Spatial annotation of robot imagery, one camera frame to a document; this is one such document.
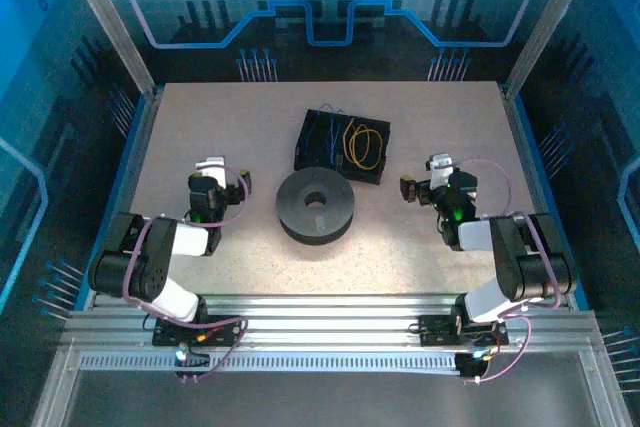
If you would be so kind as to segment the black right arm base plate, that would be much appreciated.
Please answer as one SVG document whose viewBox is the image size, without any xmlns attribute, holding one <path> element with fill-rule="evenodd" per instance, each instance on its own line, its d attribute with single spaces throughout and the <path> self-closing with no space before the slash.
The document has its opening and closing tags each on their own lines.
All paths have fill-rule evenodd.
<svg viewBox="0 0 640 427">
<path fill-rule="evenodd" d="M 424 315 L 417 334 L 423 347 L 498 347 L 509 344 L 504 323 L 464 323 L 460 316 Z"/>
</svg>

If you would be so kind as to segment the grey lower shelf panel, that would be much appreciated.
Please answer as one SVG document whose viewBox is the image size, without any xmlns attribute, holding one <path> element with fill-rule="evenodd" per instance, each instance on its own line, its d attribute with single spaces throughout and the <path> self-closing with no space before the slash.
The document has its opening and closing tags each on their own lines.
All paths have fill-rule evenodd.
<svg viewBox="0 0 640 427">
<path fill-rule="evenodd" d="M 82 375 L 65 427 L 600 427 L 575 364 L 534 356 L 486 385 L 421 374 Z"/>
</svg>

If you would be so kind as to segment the aluminium frame post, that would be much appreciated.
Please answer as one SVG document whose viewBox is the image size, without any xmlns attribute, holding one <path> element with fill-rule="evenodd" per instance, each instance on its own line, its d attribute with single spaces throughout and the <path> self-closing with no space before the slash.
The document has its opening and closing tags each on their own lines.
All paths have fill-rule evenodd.
<svg viewBox="0 0 640 427">
<path fill-rule="evenodd" d="M 112 0 L 86 0 L 142 96 L 152 101 L 157 88 Z"/>
<path fill-rule="evenodd" d="M 572 0 L 548 0 L 505 83 L 504 100 L 513 103 Z"/>
</svg>

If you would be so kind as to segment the aluminium front rail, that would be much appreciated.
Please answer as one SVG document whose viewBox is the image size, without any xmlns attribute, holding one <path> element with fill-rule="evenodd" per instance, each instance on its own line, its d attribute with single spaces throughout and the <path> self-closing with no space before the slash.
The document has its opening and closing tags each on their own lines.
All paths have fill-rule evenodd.
<svg viewBox="0 0 640 427">
<path fill-rule="evenodd" d="M 206 302 L 213 315 L 247 318 L 244 350 L 365 352 L 418 350 L 410 325 L 421 315 L 448 314 L 455 299 L 453 294 L 213 295 Z M 526 321 L 507 324 L 510 352 L 523 341 L 530 353 L 604 348 L 591 311 L 566 304 L 525 314 Z M 143 330 L 143 317 L 122 300 L 97 295 L 89 309 L 70 315 L 59 343 L 85 350 L 148 350 L 152 335 Z"/>
</svg>

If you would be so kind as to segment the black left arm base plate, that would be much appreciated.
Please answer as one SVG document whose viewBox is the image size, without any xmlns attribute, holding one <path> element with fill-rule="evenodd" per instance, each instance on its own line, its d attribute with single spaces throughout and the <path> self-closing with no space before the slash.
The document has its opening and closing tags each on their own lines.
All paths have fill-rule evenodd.
<svg viewBox="0 0 640 427">
<path fill-rule="evenodd" d="M 231 347 L 243 332 L 245 323 L 237 321 L 215 328 L 192 329 L 157 319 L 152 328 L 152 345 L 155 347 Z"/>
</svg>

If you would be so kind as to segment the aluminium table side rail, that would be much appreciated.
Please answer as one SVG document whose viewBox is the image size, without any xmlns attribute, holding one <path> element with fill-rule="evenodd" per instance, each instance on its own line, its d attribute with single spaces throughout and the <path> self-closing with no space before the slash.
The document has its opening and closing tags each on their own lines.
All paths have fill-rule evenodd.
<svg viewBox="0 0 640 427">
<path fill-rule="evenodd" d="M 92 262 L 96 259 L 116 214 L 122 210 L 128 211 L 132 205 L 162 93 L 163 87 L 160 87 L 153 100 L 141 98 L 138 103 L 83 281 L 76 297 L 74 311 L 83 311 L 91 303 L 94 294 L 89 287 L 88 280 Z"/>
</svg>

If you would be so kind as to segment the black cable spool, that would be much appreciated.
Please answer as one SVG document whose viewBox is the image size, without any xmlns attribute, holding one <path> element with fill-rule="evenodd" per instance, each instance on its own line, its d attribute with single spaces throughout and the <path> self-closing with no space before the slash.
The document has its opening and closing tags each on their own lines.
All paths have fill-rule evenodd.
<svg viewBox="0 0 640 427">
<path fill-rule="evenodd" d="M 295 241 L 321 246 L 336 241 L 349 229 L 355 195 L 346 178 L 334 170 L 308 167 L 293 172 L 276 195 L 283 230 Z"/>
</svg>

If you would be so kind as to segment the black two-compartment tray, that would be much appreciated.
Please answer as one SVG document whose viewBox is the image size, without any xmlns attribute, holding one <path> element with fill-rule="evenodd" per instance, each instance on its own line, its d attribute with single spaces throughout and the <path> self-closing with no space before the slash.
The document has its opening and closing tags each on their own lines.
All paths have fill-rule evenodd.
<svg viewBox="0 0 640 427">
<path fill-rule="evenodd" d="M 294 170 L 323 167 L 379 185 L 390 133 L 388 121 L 349 115 L 329 104 L 309 109 L 294 149 Z"/>
</svg>

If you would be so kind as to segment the small black controller box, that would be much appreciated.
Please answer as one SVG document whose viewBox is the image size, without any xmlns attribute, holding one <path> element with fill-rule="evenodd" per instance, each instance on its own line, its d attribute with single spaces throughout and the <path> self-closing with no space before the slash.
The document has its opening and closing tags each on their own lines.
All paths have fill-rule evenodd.
<svg viewBox="0 0 640 427">
<path fill-rule="evenodd" d="M 455 368 L 463 379 L 474 380 L 483 377 L 489 369 L 489 361 L 484 351 L 471 353 L 456 353 L 454 355 Z"/>
<path fill-rule="evenodd" d="M 174 367 L 175 374 L 181 382 L 185 383 L 189 378 L 196 381 L 203 372 L 196 372 L 196 369 L 210 366 L 210 356 L 207 354 L 195 353 L 187 343 L 180 343 L 175 352 Z"/>
</svg>

